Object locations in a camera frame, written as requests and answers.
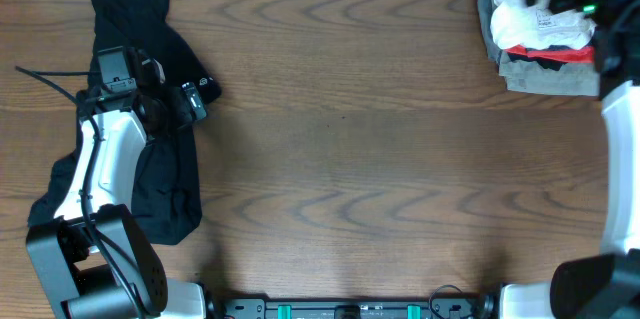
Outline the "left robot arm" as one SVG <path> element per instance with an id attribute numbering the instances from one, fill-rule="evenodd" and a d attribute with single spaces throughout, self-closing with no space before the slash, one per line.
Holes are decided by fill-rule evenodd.
<path id="1" fill-rule="evenodd" d="M 53 218 L 26 237 L 55 317 L 209 317 L 205 289 L 167 277 L 130 210 L 147 119 L 204 118 L 195 86 L 99 91 L 74 102 L 83 139 L 73 179 Z"/>

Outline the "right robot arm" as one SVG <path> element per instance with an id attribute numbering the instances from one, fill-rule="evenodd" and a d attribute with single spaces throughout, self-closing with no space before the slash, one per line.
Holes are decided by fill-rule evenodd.
<path id="1" fill-rule="evenodd" d="M 526 0 L 533 4 L 535 0 Z M 608 211 L 600 253 L 565 262 L 549 282 L 479 297 L 477 318 L 636 318 L 639 315 L 639 0 L 550 0 L 596 23 L 595 69 L 608 136 Z"/>

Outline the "white t-shirt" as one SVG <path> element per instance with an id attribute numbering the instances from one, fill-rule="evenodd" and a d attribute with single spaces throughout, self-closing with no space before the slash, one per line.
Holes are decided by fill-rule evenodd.
<path id="1" fill-rule="evenodd" d="M 503 50 L 517 45 L 529 49 L 585 47 L 595 32 L 595 23 L 575 10 L 552 14 L 547 9 L 549 1 L 534 0 L 528 6 L 525 0 L 493 0 L 490 30 L 494 43 Z"/>

